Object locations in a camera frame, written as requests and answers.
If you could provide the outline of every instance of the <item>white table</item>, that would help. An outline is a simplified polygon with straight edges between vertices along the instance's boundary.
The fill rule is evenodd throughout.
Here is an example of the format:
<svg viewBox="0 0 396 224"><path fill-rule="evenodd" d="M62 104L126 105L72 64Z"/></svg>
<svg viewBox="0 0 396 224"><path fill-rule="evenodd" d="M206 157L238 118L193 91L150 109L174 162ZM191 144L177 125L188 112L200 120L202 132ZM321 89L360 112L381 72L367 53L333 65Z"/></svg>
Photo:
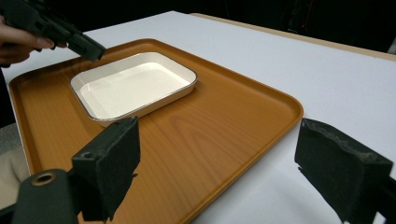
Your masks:
<svg viewBox="0 0 396 224"><path fill-rule="evenodd" d="M107 48L155 38L183 49L294 96L302 103L305 118L331 124L396 161L396 59L177 12L87 35ZM34 52L28 61L4 69L4 74L10 81L74 57L77 54L69 49ZM288 133L194 223L339 223L335 212L297 169L293 157L298 129ZM391 176L396 178L395 169ZM381 217L375 222L382 223Z"/></svg>

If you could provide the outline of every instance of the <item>finger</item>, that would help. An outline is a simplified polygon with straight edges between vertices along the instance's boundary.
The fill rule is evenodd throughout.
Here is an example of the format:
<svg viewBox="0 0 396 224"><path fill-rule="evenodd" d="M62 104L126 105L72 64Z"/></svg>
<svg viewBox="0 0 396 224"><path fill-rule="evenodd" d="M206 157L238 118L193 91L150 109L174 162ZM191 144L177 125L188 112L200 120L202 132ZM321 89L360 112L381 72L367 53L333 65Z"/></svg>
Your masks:
<svg viewBox="0 0 396 224"><path fill-rule="evenodd" d="M26 45L34 49L50 49L54 43L47 38L32 35L29 32L12 28L0 23L0 43Z"/></svg>
<svg viewBox="0 0 396 224"><path fill-rule="evenodd" d="M29 58L32 48L13 45L0 47L0 64L20 63Z"/></svg>
<svg viewBox="0 0 396 224"><path fill-rule="evenodd" d="M67 48L67 43L58 43L56 45L56 47L61 48L61 49L65 49L65 48Z"/></svg>
<svg viewBox="0 0 396 224"><path fill-rule="evenodd" d="M12 64L12 63L21 63L27 60L30 57L30 54L16 55L13 57L0 58L0 64Z"/></svg>

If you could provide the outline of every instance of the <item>white baking dish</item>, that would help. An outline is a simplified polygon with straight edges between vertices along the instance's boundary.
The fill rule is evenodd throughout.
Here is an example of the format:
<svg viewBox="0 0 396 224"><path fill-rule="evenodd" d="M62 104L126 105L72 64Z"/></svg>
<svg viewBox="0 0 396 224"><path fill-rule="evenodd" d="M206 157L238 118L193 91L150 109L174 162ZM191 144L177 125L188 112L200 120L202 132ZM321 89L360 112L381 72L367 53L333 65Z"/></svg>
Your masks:
<svg viewBox="0 0 396 224"><path fill-rule="evenodd" d="M189 68L147 52L82 72L71 87L88 115L106 127L174 102L189 94L196 81Z"/></svg>

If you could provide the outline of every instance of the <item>tray rim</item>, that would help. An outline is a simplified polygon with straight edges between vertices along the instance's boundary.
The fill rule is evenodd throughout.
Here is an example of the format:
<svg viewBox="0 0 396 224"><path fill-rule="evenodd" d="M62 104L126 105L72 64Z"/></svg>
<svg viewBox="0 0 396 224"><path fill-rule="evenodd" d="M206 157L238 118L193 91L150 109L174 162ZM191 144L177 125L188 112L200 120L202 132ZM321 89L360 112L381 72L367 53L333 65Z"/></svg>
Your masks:
<svg viewBox="0 0 396 224"><path fill-rule="evenodd" d="M237 172L237 173L234 173L231 176L229 176L227 181L221 182L221 185L217 186L216 190L211 191L211 194L207 195L205 197L205 199L201 203L197 204L192 211L190 211L186 216L180 218L180 220L182 222L192 221L197 215L199 215L199 213L201 211L203 211L205 209L205 207L207 207L213 200L215 200L217 197L219 197L220 194L224 190L226 190L234 181L236 181L237 178L240 175L242 175L251 165L253 165L258 159L260 159L280 139L282 139L282 137L286 133L288 133L294 126L296 126L296 124L301 120L301 118L304 115L303 106L301 105L301 103L296 98L294 98L293 96L291 96L291 95L289 95L289 94L287 94L287 93L285 93L283 91L279 91L279 90L277 90L277 89L275 89L273 87L270 87L270 86L268 86L268 85L266 85L264 83L261 83L261 82L255 80L255 79L252 79L250 77L245 77L245 76L243 76L241 74L238 74L235 71L232 71L232 70L230 70L228 68L225 68L225 67L223 67L221 65L212 63L212 62L210 62L210 61L208 61L206 59L203 59L203 58L200 58L200 57L195 56L193 54L190 54L190 53L188 53L188 52L186 52L186 51L184 51L182 49L177 49L177 48L175 48L173 46L167 45L166 43L163 43L163 42L161 42L159 40L155 40L155 39L150 39L150 38L138 39L138 40L131 41L129 43L125 43L125 44L113 47L113 48L109 49L105 53L104 59L106 58L107 55L109 55L109 54L111 55L112 52L117 51L119 49L122 50L123 48L126 49L131 44L133 44L133 45L150 44L150 45L153 45L153 46L159 47L159 48L170 48L170 49L176 50L180 54L187 54L187 55L192 56L194 59L196 59L198 61L197 63L211 63L211 64L215 65L216 69L218 69L218 70L220 69L220 70L228 71L229 75L231 76L232 79L236 79L236 80L244 79L244 80L248 81L248 85L249 86L260 86L262 88L267 89L268 91L276 92L277 94L279 94L278 96L282 97L282 99L287 99L287 101L289 103L294 104L294 108L296 108L296 110L298 110L298 111L294 111L294 112L296 112L296 113L293 113L293 114L295 114L295 117L294 117L294 119L292 119L289 122L289 125L285 126L282 129L282 132L279 132L276 137L274 137L271 141L268 142L267 145L264 146L265 148L267 148L267 150L261 149L260 153L256 153L254 157L249 158L248 162L244 166L239 167L239 170L241 170L242 172ZM34 75L36 73L42 73L43 71L50 71L52 68L55 68L59 64L75 64L75 63L87 64L88 62L84 61L81 58L76 58L76 59L72 59L72 60L69 60L69 61L62 62L62 63L56 63L56 64L50 65L48 67L40 68L40 69L37 69L35 71L31 71L31 72L25 73L25 74L23 74L23 75L21 75L19 77L14 78L13 80L11 80L11 82L9 84L9 88L10 88L10 92L11 92L10 95L11 95L11 99L13 101L13 104L14 104L14 102L16 102L17 97L19 95L19 93L18 93L18 83L22 82L25 79L25 77L29 77L29 76ZM107 64L107 63L111 63L111 60L108 61L108 62L103 62L100 65L104 65L104 64ZM18 109L21 109L21 108L23 108L23 105L21 105L21 102L17 101L15 103L15 110L18 110ZM21 126L20 127L20 132L21 132L22 141L23 142L27 142L27 144L23 143L24 147L25 148L26 147L31 147L31 146L26 146L26 145L29 145L29 143L34 142L31 139L32 136L29 135L29 133L31 133L31 130L28 129L26 131L26 128L29 128L29 123L26 120L26 115L25 114L20 114L20 113L17 114L17 122L18 122L19 126ZM34 153L32 153L32 149L25 150L25 151L26 151L26 154L27 154L27 160L28 160L28 163L29 163L29 167L31 167L32 165L34 166L33 169L31 169L31 171L32 172L37 172L37 170L42 170L41 160L37 156L32 155L32 154L34 154ZM39 164L35 164L34 160L39 160Z"/></svg>

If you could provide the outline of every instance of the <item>tray surface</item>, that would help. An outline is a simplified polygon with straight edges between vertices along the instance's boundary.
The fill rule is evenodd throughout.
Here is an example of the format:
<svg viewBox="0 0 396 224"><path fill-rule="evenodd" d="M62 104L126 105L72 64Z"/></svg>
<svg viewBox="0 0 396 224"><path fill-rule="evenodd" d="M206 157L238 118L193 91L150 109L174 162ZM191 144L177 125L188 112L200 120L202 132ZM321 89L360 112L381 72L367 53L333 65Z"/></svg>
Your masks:
<svg viewBox="0 0 396 224"><path fill-rule="evenodd" d="M136 40L108 49L98 62L78 58L10 82L32 173L71 169L71 157L104 129L88 118L70 80L149 51L190 68L198 81L189 95L139 120L139 176L112 223L193 220L303 116L300 103L283 92L162 42Z"/></svg>

